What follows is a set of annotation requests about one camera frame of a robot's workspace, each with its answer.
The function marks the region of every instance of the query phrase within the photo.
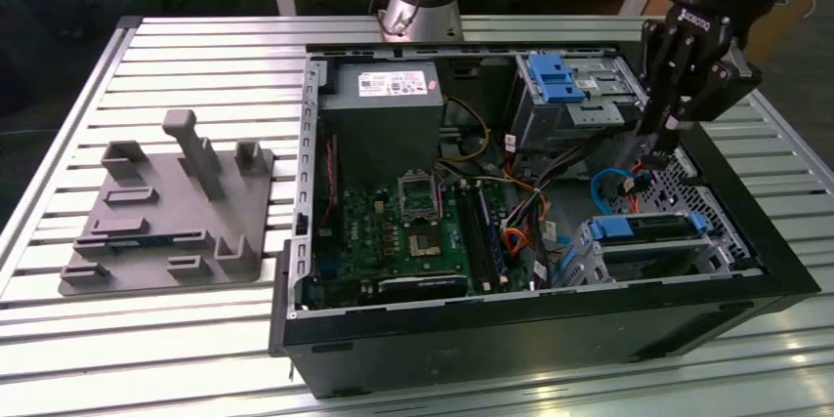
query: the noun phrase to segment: motherboard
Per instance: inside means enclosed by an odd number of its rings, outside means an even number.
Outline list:
[[[347,187],[340,195],[341,220],[316,233],[315,276],[305,289],[312,308],[526,288],[524,267],[511,265],[498,236],[507,217],[500,187],[443,185],[415,173],[388,186]]]

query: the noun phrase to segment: green motherboard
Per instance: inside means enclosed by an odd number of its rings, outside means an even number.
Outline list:
[[[455,192],[454,186],[426,181],[401,188],[391,185],[341,192],[341,220],[335,222],[340,229],[320,229],[313,241],[315,277],[307,286],[313,308],[361,305],[377,282],[393,278],[458,277],[467,283],[467,295],[483,293],[472,281]],[[507,216],[502,188],[483,186],[483,194],[490,217],[499,225]],[[428,213],[430,217],[414,216]],[[498,249],[504,263],[507,252]],[[504,268],[502,276],[507,281],[503,291],[526,288],[523,268]]]

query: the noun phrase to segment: sticker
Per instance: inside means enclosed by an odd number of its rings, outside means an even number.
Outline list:
[[[360,73],[360,97],[427,95],[422,71]]]
[[[532,271],[543,280],[547,280],[547,267],[539,261],[532,263]]]
[[[516,136],[512,134],[504,135],[504,149],[511,153],[516,152]]]
[[[139,242],[137,241],[111,241],[109,243],[107,243],[107,245],[113,248],[123,248],[125,246],[139,246]]]
[[[544,221],[544,233],[542,234],[542,239],[546,239],[547,241],[552,241],[554,243],[556,242],[556,223],[555,222],[550,222],[548,220]]]
[[[579,88],[599,88],[596,86],[596,81],[592,78],[587,80],[575,80],[575,82]]]

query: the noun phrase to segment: power supply label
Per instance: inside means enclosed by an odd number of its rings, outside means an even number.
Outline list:
[[[422,71],[364,72],[360,74],[360,97],[427,95]]]

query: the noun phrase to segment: aluminum extrusion table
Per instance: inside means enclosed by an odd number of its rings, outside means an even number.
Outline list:
[[[471,41],[638,40],[640,18],[468,17]],[[759,93],[704,127],[822,293],[690,354],[630,365],[317,401],[265,356],[275,256],[289,235],[305,45],[372,43],[369,18],[145,19],[120,28],[0,235],[0,416],[319,412],[476,415],[812,413],[834,403],[834,178]],[[175,148],[159,122],[191,107],[216,149],[277,155],[257,282],[64,298],[111,140]]]

